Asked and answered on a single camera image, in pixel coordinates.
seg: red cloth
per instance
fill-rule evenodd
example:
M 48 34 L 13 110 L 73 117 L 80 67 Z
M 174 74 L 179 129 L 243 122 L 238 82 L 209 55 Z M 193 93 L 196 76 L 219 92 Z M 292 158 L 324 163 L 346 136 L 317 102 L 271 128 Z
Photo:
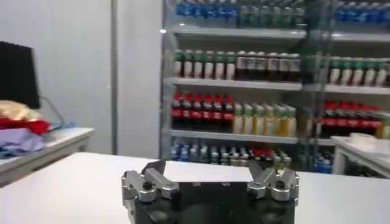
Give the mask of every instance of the red cloth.
M 0 117 L 0 129 L 11 129 L 11 128 L 28 128 L 32 133 L 42 135 L 47 132 L 50 124 L 46 121 L 13 121 L 8 118 Z

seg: white table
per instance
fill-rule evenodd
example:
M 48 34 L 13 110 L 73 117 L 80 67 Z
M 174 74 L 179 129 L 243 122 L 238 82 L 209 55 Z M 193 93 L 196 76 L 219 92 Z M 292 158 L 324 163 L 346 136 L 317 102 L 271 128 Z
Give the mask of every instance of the white table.
M 2 224 L 129 224 L 121 175 L 151 159 L 75 153 L 0 189 Z M 296 222 L 389 223 L 390 180 L 301 172 Z M 250 181 L 245 167 L 168 162 L 173 181 Z
M 350 158 L 390 178 L 390 156 L 383 154 L 384 151 L 390 152 L 389 140 L 378 139 L 372 149 L 376 153 L 367 153 L 364 152 L 364 145 L 351 144 L 349 137 L 333 136 L 331 138 L 336 145 L 332 173 L 344 174 L 346 159 Z
M 52 160 L 59 159 L 74 152 L 88 151 L 88 140 L 92 128 L 67 128 L 47 134 L 43 150 L 10 159 L 0 159 L 0 186 L 15 178 L 31 173 Z

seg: computer monitor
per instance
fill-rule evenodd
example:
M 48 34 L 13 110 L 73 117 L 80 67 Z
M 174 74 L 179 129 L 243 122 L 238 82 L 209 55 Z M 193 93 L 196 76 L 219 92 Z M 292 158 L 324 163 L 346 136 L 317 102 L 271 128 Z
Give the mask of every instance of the computer monitor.
M 35 77 L 33 50 L 0 41 L 0 100 L 41 107 Z

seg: white counter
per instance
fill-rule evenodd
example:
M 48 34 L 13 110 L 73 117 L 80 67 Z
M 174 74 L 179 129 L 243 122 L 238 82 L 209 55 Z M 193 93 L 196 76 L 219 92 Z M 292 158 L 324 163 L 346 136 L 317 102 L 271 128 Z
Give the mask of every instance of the white counter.
M 76 153 L 0 189 L 3 224 L 126 224 L 121 175 L 150 159 Z M 389 223 L 390 180 L 301 172 L 296 222 Z M 250 181 L 245 167 L 167 162 L 174 181 Z

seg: blue cloth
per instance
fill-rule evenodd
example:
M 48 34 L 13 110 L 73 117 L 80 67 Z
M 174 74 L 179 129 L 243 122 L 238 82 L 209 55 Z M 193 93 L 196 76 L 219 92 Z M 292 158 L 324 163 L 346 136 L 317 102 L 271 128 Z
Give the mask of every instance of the blue cloth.
M 27 128 L 0 130 L 0 159 L 23 156 L 43 148 L 42 136 Z

